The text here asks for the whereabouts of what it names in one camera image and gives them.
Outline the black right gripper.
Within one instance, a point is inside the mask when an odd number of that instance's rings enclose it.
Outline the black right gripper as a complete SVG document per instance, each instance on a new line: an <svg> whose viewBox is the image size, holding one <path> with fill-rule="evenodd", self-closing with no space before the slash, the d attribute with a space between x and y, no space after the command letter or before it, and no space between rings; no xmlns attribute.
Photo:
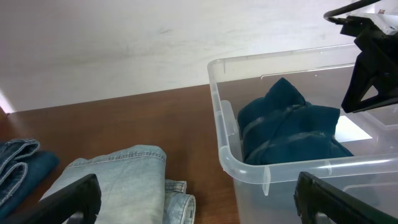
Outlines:
<svg viewBox="0 0 398 224"><path fill-rule="evenodd" d="M368 18L349 16L343 35L354 37L360 50L341 104L357 113L397 103L397 34L386 35Z"/></svg>

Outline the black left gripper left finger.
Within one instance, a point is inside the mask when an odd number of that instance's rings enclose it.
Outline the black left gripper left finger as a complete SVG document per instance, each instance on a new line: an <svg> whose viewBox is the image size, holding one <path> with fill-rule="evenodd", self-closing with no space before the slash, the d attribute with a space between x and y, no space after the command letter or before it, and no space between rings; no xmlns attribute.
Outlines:
<svg viewBox="0 0 398 224"><path fill-rule="evenodd" d="M6 224L92 224L101 208L101 189L95 174L88 174L3 220Z"/></svg>

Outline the teal blue garment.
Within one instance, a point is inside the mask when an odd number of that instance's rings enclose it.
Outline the teal blue garment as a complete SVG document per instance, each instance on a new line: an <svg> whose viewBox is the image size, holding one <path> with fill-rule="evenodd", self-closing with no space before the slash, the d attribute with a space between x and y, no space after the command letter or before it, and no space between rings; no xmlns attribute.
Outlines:
<svg viewBox="0 0 398 224"><path fill-rule="evenodd" d="M339 117L339 109L309 103L281 78L238 113L243 161L260 166L351 157L335 139Z"/></svg>

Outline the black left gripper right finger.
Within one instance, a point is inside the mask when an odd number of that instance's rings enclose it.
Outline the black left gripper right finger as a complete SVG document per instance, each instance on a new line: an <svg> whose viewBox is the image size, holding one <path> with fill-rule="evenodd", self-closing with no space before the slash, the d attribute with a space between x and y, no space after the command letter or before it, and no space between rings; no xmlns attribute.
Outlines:
<svg viewBox="0 0 398 224"><path fill-rule="evenodd" d="M302 223L397 223L390 216L315 177L298 175L294 201Z"/></svg>

